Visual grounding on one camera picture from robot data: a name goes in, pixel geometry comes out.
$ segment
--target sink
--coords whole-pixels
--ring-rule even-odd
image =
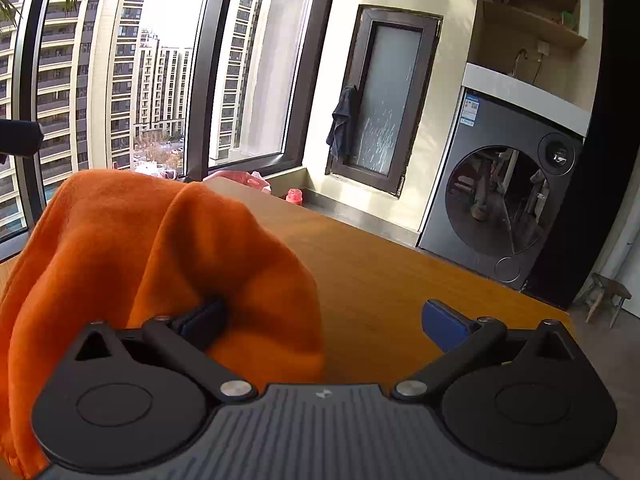
[[[587,135],[589,112],[519,79],[467,63],[462,86],[524,108],[583,137]]]

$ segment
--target orange towel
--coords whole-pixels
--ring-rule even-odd
[[[134,328],[222,295],[228,328],[207,352],[259,389],[317,382],[316,285],[246,207],[204,184],[83,171],[58,190],[0,303],[0,447],[25,478],[47,466],[31,408],[91,320]]]

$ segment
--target washing machine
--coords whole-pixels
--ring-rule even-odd
[[[581,148],[562,126],[464,89],[418,246],[520,290]]]

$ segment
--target wooden stool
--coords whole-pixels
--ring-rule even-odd
[[[598,294],[589,309],[589,313],[587,314],[586,323],[589,322],[591,316],[600,306],[602,300],[606,300],[609,301],[609,303],[615,310],[615,312],[613,313],[613,318],[611,319],[611,323],[609,323],[609,328],[611,328],[615,323],[616,318],[618,317],[620,309],[622,308],[622,304],[625,303],[625,300],[631,299],[631,293],[626,290],[626,286],[624,286],[622,283],[616,282],[615,280],[610,280],[609,278],[605,278],[604,276],[596,272],[593,272],[591,274],[591,279],[593,280],[591,286],[580,297],[580,300],[588,300],[589,295],[593,292],[593,290],[596,288],[598,289]],[[613,303],[614,296],[618,296],[620,298],[618,300],[618,304]]]

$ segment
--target wooden shelf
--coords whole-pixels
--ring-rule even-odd
[[[488,22],[528,32],[540,40],[567,50],[578,50],[586,41],[586,38],[577,32],[547,18],[498,2],[484,2],[484,18]]]

